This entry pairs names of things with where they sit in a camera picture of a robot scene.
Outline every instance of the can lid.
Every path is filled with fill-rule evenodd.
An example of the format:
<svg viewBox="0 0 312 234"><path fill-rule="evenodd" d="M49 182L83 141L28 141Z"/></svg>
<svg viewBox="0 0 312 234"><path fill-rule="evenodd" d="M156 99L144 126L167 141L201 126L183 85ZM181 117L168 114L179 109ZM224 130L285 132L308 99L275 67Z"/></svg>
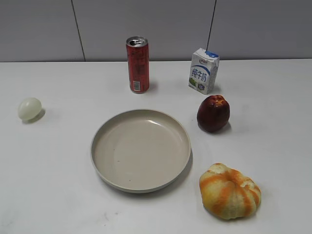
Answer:
<svg viewBox="0 0 312 234"><path fill-rule="evenodd" d="M130 37L126 40L126 44L131 47L142 47L147 45L147 39L140 36Z"/></svg>

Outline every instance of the white wall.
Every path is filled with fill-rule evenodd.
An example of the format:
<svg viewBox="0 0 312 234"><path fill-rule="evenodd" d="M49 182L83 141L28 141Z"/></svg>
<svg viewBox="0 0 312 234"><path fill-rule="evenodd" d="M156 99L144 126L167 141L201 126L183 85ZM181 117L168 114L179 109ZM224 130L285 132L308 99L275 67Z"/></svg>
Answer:
<svg viewBox="0 0 312 234"><path fill-rule="evenodd" d="M206 48L215 0L74 0L87 61L126 60L130 36L149 40L151 60L191 59Z"/></svg>
<svg viewBox="0 0 312 234"><path fill-rule="evenodd" d="M1 0L0 61L83 61L70 0Z"/></svg>
<svg viewBox="0 0 312 234"><path fill-rule="evenodd" d="M312 58L312 1L217 0L209 50L222 59Z"/></svg>

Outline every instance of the peeled egg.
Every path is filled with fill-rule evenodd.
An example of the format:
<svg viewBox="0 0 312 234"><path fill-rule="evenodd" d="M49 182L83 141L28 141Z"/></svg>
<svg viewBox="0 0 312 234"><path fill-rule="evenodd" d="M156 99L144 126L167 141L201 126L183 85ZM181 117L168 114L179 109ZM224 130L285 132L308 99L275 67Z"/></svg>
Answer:
<svg viewBox="0 0 312 234"><path fill-rule="evenodd" d="M36 117L42 110L41 102L34 97L24 99L19 105L18 114L22 120L30 120Z"/></svg>

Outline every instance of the plate rim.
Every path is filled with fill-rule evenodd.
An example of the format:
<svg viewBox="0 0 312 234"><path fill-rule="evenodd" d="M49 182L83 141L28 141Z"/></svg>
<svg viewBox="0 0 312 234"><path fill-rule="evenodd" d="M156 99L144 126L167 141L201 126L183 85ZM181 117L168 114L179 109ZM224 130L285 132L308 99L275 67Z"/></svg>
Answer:
<svg viewBox="0 0 312 234"><path fill-rule="evenodd" d="M168 116L169 118L173 119L182 129L183 129L183 132L184 134L186 135L187 137L187 140L188 140L188 156L187 156L187 160L186 162L184 163L182 169L177 173L177 175L175 177L173 177L172 179L170 179L167 183L165 184L162 184L160 186L157 186L157 187L151 187L151 188L148 188L148 189L131 189L131 188L127 188L127 187L123 187L123 186L119 186L113 182L111 182L110 180L106 179L102 174L101 172L97 169L96 165L95 165L95 162L94 162L94 153L92 151L92 148L93 148L93 144L95 142L95 138L97 137L99 131L104 127L104 125L116 118L117 116L119 115L122 115L122 114L125 114L125 113L128 113L128 112L136 112L136 111L149 111L149 112L158 112L158 113L161 113L163 115L166 115ZM139 193L149 193L149 192L153 192L153 191L156 191L156 190L159 190L159 189L162 189L164 187L166 187L167 185L171 184L172 182L174 182L180 175L181 173L184 171L184 169L186 168L186 166L188 165L189 161L190 161L190 157L191 157L191 152L192 152L192 148L191 148L191 141L190 141L190 137L186 131L186 129L183 127L183 125L177 120L175 119L174 117L172 117L171 115L163 112L163 111L158 111L158 110L154 110L154 109L133 109L133 110L130 110L130 111L125 111L125 112L121 112L111 118L109 118L107 121L105 121L96 131L96 133L94 134L93 138L92 138L92 141L91 141L91 147L90 147L90 156L91 156L91 161L92 161L92 165L95 169L95 171L97 172L97 175L105 182L107 183L108 185L118 189L118 190L121 190L121 191L124 191L124 192L128 192L128 193L135 193L135 194L139 194Z"/></svg>

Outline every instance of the red can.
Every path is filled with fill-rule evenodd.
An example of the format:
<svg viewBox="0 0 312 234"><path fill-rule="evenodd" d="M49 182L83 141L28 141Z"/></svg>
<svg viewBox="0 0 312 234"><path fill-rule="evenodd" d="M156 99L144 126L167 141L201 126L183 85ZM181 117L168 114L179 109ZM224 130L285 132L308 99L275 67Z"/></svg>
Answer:
<svg viewBox="0 0 312 234"><path fill-rule="evenodd" d="M144 93L150 87L148 42L143 37L131 37L126 41L130 89Z"/></svg>

